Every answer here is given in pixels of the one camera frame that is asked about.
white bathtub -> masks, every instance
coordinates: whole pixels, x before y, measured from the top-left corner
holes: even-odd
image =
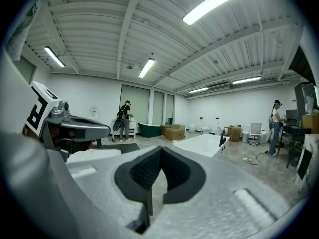
[[[219,147],[220,136],[203,134],[188,140],[174,143],[178,148],[198,153],[207,157],[213,157],[217,153],[227,153],[229,148],[229,137],[226,137],[224,144]]]

green bathtub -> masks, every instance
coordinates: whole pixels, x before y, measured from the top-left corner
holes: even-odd
[[[161,135],[161,125],[147,125],[138,123],[141,135],[146,138],[156,137]]]

black t-shirt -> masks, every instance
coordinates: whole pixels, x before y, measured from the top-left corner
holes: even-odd
[[[128,105],[122,105],[122,106],[121,106],[121,109],[123,109],[123,111],[124,111],[125,118],[128,119],[128,118],[129,118],[129,116],[128,116],[128,111],[131,110],[131,107],[128,106]]]

black mat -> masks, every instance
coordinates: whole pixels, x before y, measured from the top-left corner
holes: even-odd
[[[140,148],[136,143],[129,143],[129,144],[110,144],[110,145],[102,145],[102,148],[97,148],[96,145],[94,149],[119,149],[121,154],[125,154],[128,152],[139,150]]]

bathtub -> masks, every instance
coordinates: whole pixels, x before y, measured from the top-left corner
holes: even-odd
[[[217,153],[223,154],[228,152],[229,137],[226,137],[224,144],[219,147],[220,136],[213,134],[203,134],[188,140],[174,143],[178,148],[195,152],[207,157],[213,157]]]
[[[161,125],[147,125],[138,123],[141,135],[146,138],[156,137],[161,135]]]

